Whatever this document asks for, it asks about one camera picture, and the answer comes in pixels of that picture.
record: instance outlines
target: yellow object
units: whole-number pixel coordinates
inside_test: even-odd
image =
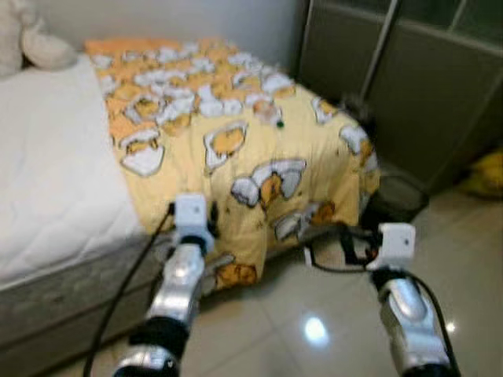
[[[147,232],[181,192],[217,203],[211,289],[257,281],[267,249],[295,245],[310,224],[355,225],[378,187],[352,118],[222,40],[112,39],[86,51]]]
[[[503,148],[484,156],[470,171],[470,176],[461,183],[463,191],[486,198],[503,198]]]

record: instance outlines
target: white mattress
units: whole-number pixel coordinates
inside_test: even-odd
[[[89,59],[0,82],[0,291],[145,235]]]

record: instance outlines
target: black cable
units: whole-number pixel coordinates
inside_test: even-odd
[[[309,250],[311,256],[311,265],[321,271],[325,271],[326,273],[366,273],[368,272],[365,267],[361,267],[359,269],[331,269],[329,267],[325,267],[324,265],[319,265],[316,262],[316,258],[314,257],[314,251],[312,246],[306,246],[307,250]]]
[[[436,298],[435,294],[431,290],[431,288],[419,277],[414,275],[413,273],[410,273],[409,271],[402,271],[406,276],[408,276],[412,281],[417,283],[423,290],[426,292],[428,295],[431,303],[433,304],[433,307],[435,308],[435,313],[437,316],[437,319],[439,320],[440,324],[440,331],[442,332],[442,337],[444,344],[446,345],[446,352],[447,352],[447,357],[449,358],[450,366],[453,370],[453,373],[456,377],[461,376],[461,371],[459,370],[459,366],[457,365],[456,361],[456,356],[454,356],[454,349],[453,345],[450,342],[450,337],[449,333],[447,332],[447,327],[446,327],[446,320],[443,316],[442,313],[442,308],[440,307],[439,300]]]
[[[157,237],[159,236],[161,229],[164,226],[164,223],[166,222],[167,218],[174,213],[174,205],[173,203],[170,204],[168,210],[166,211],[166,214],[164,215],[163,219],[160,221],[159,225],[157,226],[156,231],[152,234],[150,237],[150,240],[148,243],[145,245],[139,256],[137,257],[136,261],[134,262],[133,266],[127,273],[126,277],[124,278],[123,282],[120,284],[119,289],[117,290],[116,295],[114,296],[112,303],[108,307],[107,311],[105,312],[105,315],[103,316],[103,319],[100,322],[99,327],[96,330],[96,333],[94,334],[93,337],[93,342],[91,343],[90,351],[87,355],[86,359],[86,364],[84,365],[84,370],[83,370],[83,377],[91,377],[91,370],[93,368],[93,362],[94,358],[96,357],[96,354],[98,350],[100,349],[100,344],[101,344],[101,338],[105,332],[105,329],[108,326],[108,322],[110,321],[110,318],[112,318],[112,314],[116,310],[117,304],[119,304],[121,298],[124,295],[124,291],[126,290],[127,286],[129,285],[131,279],[133,278],[134,274],[137,272],[138,268],[140,265],[143,263],[145,260],[145,257],[149,253],[149,251],[152,249],[153,244],[156,242]]]

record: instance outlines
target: stuffed toy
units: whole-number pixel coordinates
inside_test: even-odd
[[[46,70],[67,68],[77,61],[77,52],[49,34],[29,0],[0,0],[0,78],[20,71],[23,56]]]

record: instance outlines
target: white tile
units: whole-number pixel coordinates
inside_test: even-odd
[[[479,200],[459,192],[446,191],[434,196],[413,221],[418,240],[438,234],[476,208],[480,208]]]
[[[257,342],[204,377],[303,377],[277,334]]]
[[[503,357],[503,245],[499,252],[481,243],[465,269],[446,272],[434,286],[463,375],[498,375]]]
[[[182,370],[202,374],[273,330],[257,299],[246,289],[216,294],[202,302],[182,363]]]
[[[379,308],[376,292],[363,277],[279,332],[306,375],[394,375]]]
[[[292,251],[266,265],[263,281],[252,288],[274,326],[306,312],[320,298],[351,286],[357,276],[333,276],[304,264],[303,253]]]
[[[450,276],[470,270],[476,259],[501,258],[503,206],[479,202],[477,208],[472,208],[417,245],[411,265],[415,273],[440,285]]]

